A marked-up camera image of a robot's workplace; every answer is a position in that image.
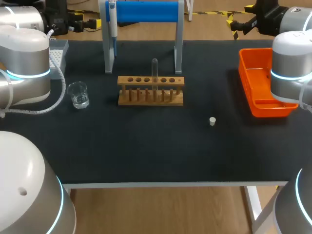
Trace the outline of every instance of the white cable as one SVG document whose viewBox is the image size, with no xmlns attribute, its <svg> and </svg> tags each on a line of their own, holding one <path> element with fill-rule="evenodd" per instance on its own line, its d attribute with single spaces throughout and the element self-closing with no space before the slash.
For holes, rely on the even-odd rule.
<svg viewBox="0 0 312 234">
<path fill-rule="evenodd" d="M 8 6 L 5 6 L 6 9 L 9 10 L 9 12 L 12 14 L 12 16 L 14 17 L 15 19 L 15 25 L 16 25 L 16 28 L 17 29 L 20 29 L 20 23 L 19 23 L 19 20 L 18 20 L 18 17 L 15 15 L 14 11 L 12 11 L 12 9 Z"/>
<path fill-rule="evenodd" d="M 303 85 L 301 86 L 301 89 L 300 89 L 300 94 L 299 94 L 299 105 L 302 109 L 304 110 L 308 110 L 312 113 L 312 107 L 305 104 L 302 100 L 303 100 L 303 94 L 304 94 L 304 91 L 308 85 L 308 83 L 311 81 L 312 78 L 310 79 L 307 79 L 306 81 L 304 81 Z"/>
<path fill-rule="evenodd" d="M 51 35 L 54 33 L 54 30 L 51 29 L 48 34 L 47 34 L 47 37 L 48 39 L 50 40 L 50 37 Z M 40 114 L 44 114 L 44 113 L 47 113 L 47 112 L 50 112 L 52 111 L 53 109 L 55 109 L 59 104 L 60 102 L 63 100 L 64 96 L 65 96 L 65 92 L 66 92 L 66 82 L 65 82 L 65 77 L 64 77 L 64 74 L 63 72 L 61 71 L 61 69 L 59 68 L 59 66 L 57 65 L 57 63 L 55 62 L 53 56 L 51 53 L 49 53 L 49 57 L 53 63 L 53 65 L 56 67 L 57 71 L 58 71 L 58 74 L 61 78 L 61 82 L 62 82 L 62 92 L 58 98 L 58 100 L 56 101 L 56 103 L 54 105 L 52 105 L 51 107 L 45 109 L 45 110 L 42 110 L 42 111 L 27 111 L 27 110 L 16 110 L 16 109 L 8 109 L 6 110 L 6 112 L 8 113 L 20 113 L 20 114 L 29 114 L 29 115 L 40 115 Z"/>
<path fill-rule="evenodd" d="M 10 77 L 7 75 L 7 73 L 3 70 L 0 70 L 0 73 L 2 73 L 4 75 L 4 77 L 6 78 L 6 81 L 8 82 L 8 86 L 9 86 L 9 100 L 8 100 L 8 104 L 6 105 L 6 107 L 1 110 L 0 109 L 0 117 L 4 118 L 5 117 L 5 112 L 7 112 L 7 110 L 10 108 L 12 101 L 13 101 L 13 87 L 12 87 L 12 82 Z"/>
<path fill-rule="evenodd" d="M 308 26 L 308 23 L 309 23 L 311 17 L 312 17 L 312 11 L 310 12 L 309 16 L 307 17 L 307 19 L 306 19 L 306 21 L 305 21 L 305 23 L 304 23 L 304 25 L 303 25 L 302 31 L 305 32 L 305 31 L 307 30 L 307 26 Z"/>
</svg>

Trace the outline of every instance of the wooden peg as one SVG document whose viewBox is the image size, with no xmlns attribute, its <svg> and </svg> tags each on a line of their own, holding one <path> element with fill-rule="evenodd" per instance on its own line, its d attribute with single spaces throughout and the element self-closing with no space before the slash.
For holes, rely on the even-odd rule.
<svg viewBox="0 0 312 234">
<path fill-rule="evenodd" d="M 172 101 L 173 95 L 174 95 L 174 90 L 170 89 L 170 101 Z"/>
<path fill-rule="evenodd" d="M 136 101 L 140 101 L 140 88 L 136 89 Z"/>
<path fill-rule="evenodd" d="M 129 89 L 129 101 L 132 101 L 132 89 Z"/>
<path fill-rule="evenodd" d="M 165 101 L 165 90 L 161 90 L 161 101 Z"/>
<path fill-rule="evenodd" d="M 145 89 L 145 101 L 148 101 L 148 89 Z"/>
<path fill-rule="evenodd" d="M 181 86 L 178 86 L 178 87 L 176 88 L 176 94 L 179 95 L 179 94 L 180 94 L 180 91 L 181 91 Z"/>
<path fill-rule="evenodd" d="M 153 101 L 156 102 L 157 101 L 157 90 L 153 90 Z"/>
<path fill-rule="evenodd" d="M 126 97 L 126 85 L 122 85 L 122 95 L 125 98 Z"/>
</svg>

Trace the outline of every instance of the small glass beaker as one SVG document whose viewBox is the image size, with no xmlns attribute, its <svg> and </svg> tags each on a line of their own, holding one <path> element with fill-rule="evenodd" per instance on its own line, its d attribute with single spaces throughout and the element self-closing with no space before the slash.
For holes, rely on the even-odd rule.
<svg viewBox="0 0 312 234">
<path fill-rule="evenodd" d="M 71 83 L 67 88 L 67 93 L 72 98 L 73 105 L 77 109 L 86 108 L 90 104 L 87 85 L 81 81 Z"/>
</svg>

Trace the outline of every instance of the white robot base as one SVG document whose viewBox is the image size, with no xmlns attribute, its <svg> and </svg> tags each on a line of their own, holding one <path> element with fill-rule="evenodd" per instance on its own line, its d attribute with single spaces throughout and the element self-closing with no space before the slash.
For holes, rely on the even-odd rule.
<svg viewBox="0 0 312 234">
<path fill-rule="evenodd" d="M 74 234 L 76 211 L 39 149 L 0 131 L 0 234 Z"/>
</svg>

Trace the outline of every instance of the glowing blue ring light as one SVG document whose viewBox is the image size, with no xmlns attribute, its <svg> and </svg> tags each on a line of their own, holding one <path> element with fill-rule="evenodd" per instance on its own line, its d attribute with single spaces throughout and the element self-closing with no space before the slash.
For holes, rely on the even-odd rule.
<svg viewBox="0 0 312 234">
<path fill-rule="evenodd" d="M 60 214 L 62 213 L 62 209 L 63 209 L 63 204 L 64 204 L 64 190 L 63 190 L 63 186 L 59 180 L 59 178 L 57 177 L 58 179 L 58 182 L 59 182 L 59 185 L 60 185 L 60 190 L 61 190 L 61 195 L 62 195 L 62 199 L 61 199 L 61 202 L 60 202 L 60 208 L 59 208 L 59 211 L 58 211 L 58 215 L 56 217 L 56 219 L 54 220 L 54 223 L 52 224 L 52 226 L 50 227 L 49 231 L 46 233 L 46 234 L 50 234 L 51 231 L 54 229 L 55 225 L 57 224 L 58 220 L 59 220 L 59 217 L 60 217 Z"/>
<path fill-rule="evenodd" d="M 307 80 L 307 79 L 311 79 L 311 78 L 312 78 L 312 73 L 307 74 L 306 76 L 303 76 L 303 77 L 283 77 L 283 76 L 280 76 L 280 75 L 275 74 L 275 73 L 271 70 L 271 74 L 272 74 L 273 76 L 275 76 L 276 78 L 285 79 L 285 80 L 300 80 L 300 81 L 305 81 L 305 80 Z"/>
<path fill-rule="evenodd" d="M 39 77 L 43 77 L 43 76 L 46 76 L 47 74 L 50 73 L 50 69 L 42 74 L 38 74 L 38 75 L 18 75 L 18 74 L 14 74 L 13 72 L 9 71 L 9 70 L 6 70 L 6 72 L 11 75 L 11 76 L 14 76 L 14 77 L 17 77 L 17 78 L 39 78 Z"/>
<path fill-rule="evenodd" d="M 307 219 L 307 221 L 310 223 L 310 225 L 312 226 L 312 220 L 311 218 L 309 217 L 308 213 L 306 212 L 306 210 L 304 209 L 303 207 L 303 204 L 301 202 L 301 199 L 300 199 L 300 196 L 299 196 L 299 190 L 298 190 L 298 182 L 299 182 L 299 176 L 300 176 L 300 173 L 301 173 L 302 169 L 299 171 L 298 175 L 297 175 L 297 178 L 296 178 L 296 186 L 295 186 L 295 190 L 296 190 L 296 197 L 297 197 L 297 201 L 298 201 L 298 204 L 299 204 L 299 207 L 304 215 L 304 217 Z"/>
</svg>

